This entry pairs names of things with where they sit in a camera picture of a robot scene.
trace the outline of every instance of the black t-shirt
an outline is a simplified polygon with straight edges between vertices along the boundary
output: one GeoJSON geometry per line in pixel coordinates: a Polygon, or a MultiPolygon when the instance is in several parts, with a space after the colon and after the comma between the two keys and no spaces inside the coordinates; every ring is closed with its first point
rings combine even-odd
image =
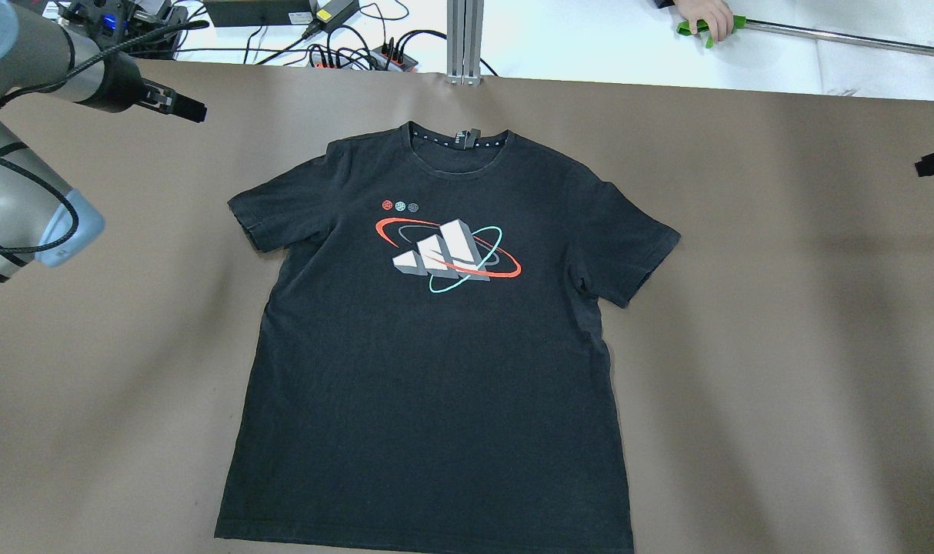
{"type": "Polygon", "coordinates": [[[229,204],[287,249],[216,536],[455,554],[632,552],[597,298],[674,248],[579,162],[415,123],[229,204]]]}

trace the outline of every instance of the t-shirt hem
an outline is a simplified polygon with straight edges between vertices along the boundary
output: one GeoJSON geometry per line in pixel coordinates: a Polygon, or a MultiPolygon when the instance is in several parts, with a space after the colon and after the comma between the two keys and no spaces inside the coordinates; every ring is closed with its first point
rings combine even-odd
{"type": "Polygon", "coordinates": [[[295,544],[319,544],[431,554],[635,554],[633,547],[541,546],[505,543],[456,534],[401,529],[368,529],[354,526],[319,526],[309,523],[253,522],[219,519],[217,539],[241,539],[295,544]]]}

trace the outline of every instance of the human hand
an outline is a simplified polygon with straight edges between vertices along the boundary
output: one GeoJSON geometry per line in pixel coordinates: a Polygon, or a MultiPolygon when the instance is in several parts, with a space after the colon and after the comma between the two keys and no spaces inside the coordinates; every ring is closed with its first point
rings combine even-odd
{"type": "Polygon", "coordinates": [[[723,41],[734,32],[734,12],[723,0],[673,0],[675,6],[689,22],[689,31],[695,35],[696,22],[706,21],[710,27],[710,38],[714,42],[723,41]]]}

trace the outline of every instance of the power adapter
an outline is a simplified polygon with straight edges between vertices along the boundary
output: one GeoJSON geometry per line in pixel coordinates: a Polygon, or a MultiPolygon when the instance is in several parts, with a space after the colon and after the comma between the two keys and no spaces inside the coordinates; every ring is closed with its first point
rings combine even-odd
{"type": "Polygon", "coordinates": [[[340,25],[344,25],[344,22],[351,15],[358,13],[359,7],[361,6],[359,6],[358,0],[330,0],[326,6],[317,10],[313,17],[315,17],[315,21],[320,22],[323,31],[330,34],[340,25]]]}

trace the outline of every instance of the black box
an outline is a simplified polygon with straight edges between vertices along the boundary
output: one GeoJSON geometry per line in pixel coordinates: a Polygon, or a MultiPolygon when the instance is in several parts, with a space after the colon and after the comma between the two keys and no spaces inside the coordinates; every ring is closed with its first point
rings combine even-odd
{"type": "Polygon", "coordinates": [[[309,25],[310,0],[203,0],[214,27],[309,25]]]}

